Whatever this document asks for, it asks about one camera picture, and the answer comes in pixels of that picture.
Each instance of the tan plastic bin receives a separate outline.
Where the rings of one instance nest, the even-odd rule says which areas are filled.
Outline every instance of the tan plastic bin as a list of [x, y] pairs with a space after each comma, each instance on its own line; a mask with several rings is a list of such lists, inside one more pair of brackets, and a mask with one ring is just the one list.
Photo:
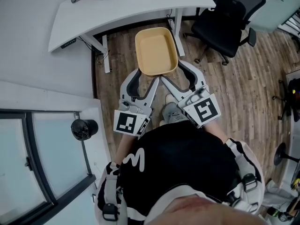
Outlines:
[[175, 43], [167, 28], [140, 31], [135, 37], [135, 49], [139, 68], [147, 76], [172, 72], [178, 65]]

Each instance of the white wall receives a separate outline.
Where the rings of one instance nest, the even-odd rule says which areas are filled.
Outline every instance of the white wall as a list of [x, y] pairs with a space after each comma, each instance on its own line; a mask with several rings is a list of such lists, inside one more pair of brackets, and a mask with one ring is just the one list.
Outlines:
[[[100, 179], [111, 161], [107, 146], [101, 102], [98, 99], [79, 97], [49, 90], [26, 87], [0, 81], [0, 108], [50, 111], [82, 111], [82, 119], [94, 119], [99, 131], [84, 142], [92, 173]], [[72, 201], [47, 225], [96, 225], [92, 193], [93, 185]]]
[[92, 202], [93, 187], [92, 184], [45, 225], [97, 225]]
[[85, 44], [48, 52], [62, 1], [0, 0], [0, 80], [92, 98], [91, 53]]

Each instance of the gray pants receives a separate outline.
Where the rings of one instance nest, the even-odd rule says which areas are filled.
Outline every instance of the gray pants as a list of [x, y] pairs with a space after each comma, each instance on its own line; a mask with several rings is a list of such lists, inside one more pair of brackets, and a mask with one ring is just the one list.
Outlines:
[[277, 187], [275, 182], [271, 180], [265, 189], [262, 205], [265, 207], [273, 207], [281, 212], [291, 204], [295, 197], [283, 189]]
[[167, 124], [188, 120], [188, 118], [183, 115], [181, 109], [179, 109], [174, 102], [171, 102], [164, 107], [163, 117]]

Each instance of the person's arm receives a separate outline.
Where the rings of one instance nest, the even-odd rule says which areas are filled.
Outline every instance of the person's arm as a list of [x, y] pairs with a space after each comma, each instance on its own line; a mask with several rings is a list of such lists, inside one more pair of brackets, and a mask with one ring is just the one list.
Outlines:
[[129, 154], [129, 151], [131, 150], [132, 145], [136, 139], [137, 137], [135, 136], [130, 136], [126, 134], [123, 135], [116, 153], [116, 157], [114, 159], [114, 162], [116, 164], [122, 164], [123, 159]]
[[297, 201], [295, 202], [295, 204], [291, 207], [291, 210], [289, 211], [289, 214], [292, 216], [292, 217], [295, 217], [298, 213], [297, 210], [295, 210], [297, 204], [300, 202], [300, 195], [298, 196], [298, 199]]
[[228, 140], [228, 136], [220, 128], [220, 126], [217, 124], [215, 120], [205, 124], [204, 130], [221, 139], [223, 143], [226, 143]]

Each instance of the window frame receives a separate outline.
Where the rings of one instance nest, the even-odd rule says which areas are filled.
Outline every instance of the window frame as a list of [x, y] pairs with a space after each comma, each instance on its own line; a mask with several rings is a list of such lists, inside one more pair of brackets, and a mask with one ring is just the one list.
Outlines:
[[78, 111], [30, 111], [0, 109], [0, 119], [22, 120], [23, 136], [28, 156], [28, 168], [29, 170], [33, 171], [39, 188], [46, 200], [46, 202], [42, 202], [40, 205], [33, 208], [26, 214], [8, 223], [8, 225], [41, 225], [46, 223], [61, 210], [63, 210], [67, 205], [69, 205], [76, 197], [78, 197], [96, 180], [96, 176], [91, 172], [84, 141], [82, 141], [82, 151], [88, 171], [87, 176], [82, 181], [75, 184], [74, 187], [67, 191], [63, 196], [58, 199], [55, 198], [43, 170], [38, 153], [33, 126], [33, 113], [73, 113], [75, 119], [79, 118]]

